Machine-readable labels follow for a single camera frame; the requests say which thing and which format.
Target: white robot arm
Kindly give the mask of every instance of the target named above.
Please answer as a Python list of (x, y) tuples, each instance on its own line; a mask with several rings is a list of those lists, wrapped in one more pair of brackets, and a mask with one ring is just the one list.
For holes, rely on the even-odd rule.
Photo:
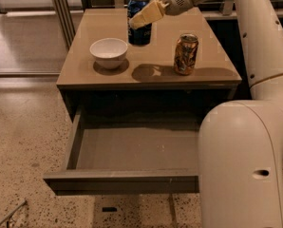
[[(152, 0), (133, 29), (206, 0)], [(251, 101), (221, 104), (199, 131), (203, 228), (283, 228), (283, 28), (270, 0), (235, 0)]]

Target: drawer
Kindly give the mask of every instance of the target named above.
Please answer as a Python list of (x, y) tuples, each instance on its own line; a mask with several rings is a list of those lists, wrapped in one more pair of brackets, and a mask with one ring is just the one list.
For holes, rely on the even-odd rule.
[(65, 162), (60, 171), (45, 173), (47, 185), (56, 195), (198, 192), (201, 119), (178, 107), (124, 104), (131, 110), (113, 114), (80, 105)]

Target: bowl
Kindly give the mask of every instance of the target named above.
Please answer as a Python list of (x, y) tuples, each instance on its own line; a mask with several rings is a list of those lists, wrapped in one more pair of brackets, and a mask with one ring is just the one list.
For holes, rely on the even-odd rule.
[(119, 67), (128, 50), (128, 44), (117, 38), (105, 38), (93, 43), (90, 52), (95, 61), (105, 69)]

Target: soda can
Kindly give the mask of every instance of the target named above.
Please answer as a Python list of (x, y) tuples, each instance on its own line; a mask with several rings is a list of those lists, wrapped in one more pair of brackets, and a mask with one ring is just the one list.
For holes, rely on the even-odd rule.
[(174, 70), (180, 75), (189, 75), (196, 63), (198, 37), (194, 34), (182, 34), (177, 41), (174, 58)]
[(147, 45), (150, 43), (152, 24), (142, 28), (132, 29), (129, 20), (138, 13), (150, 0), (130, 0), (127, 9), (128, 41), (132, 45)]

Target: speckled floor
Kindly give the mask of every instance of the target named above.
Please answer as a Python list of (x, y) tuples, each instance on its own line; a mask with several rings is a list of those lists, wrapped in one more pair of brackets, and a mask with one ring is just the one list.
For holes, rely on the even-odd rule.
[(54, 79), (0, 79), (0, 219), (25, 199), (13, 227), (200, 227), (197, 194), (56, 197), (70, 127)]
[[(66, 51), (53, 17), (2, 16), (0, 69), (61, 68)], [(199, 194), (56, 197), (43, 175), (59, 170), (71, 121), (55, 82), (0, 79), (0, 219), (26, 200), (10, 227), (201, 227)]]

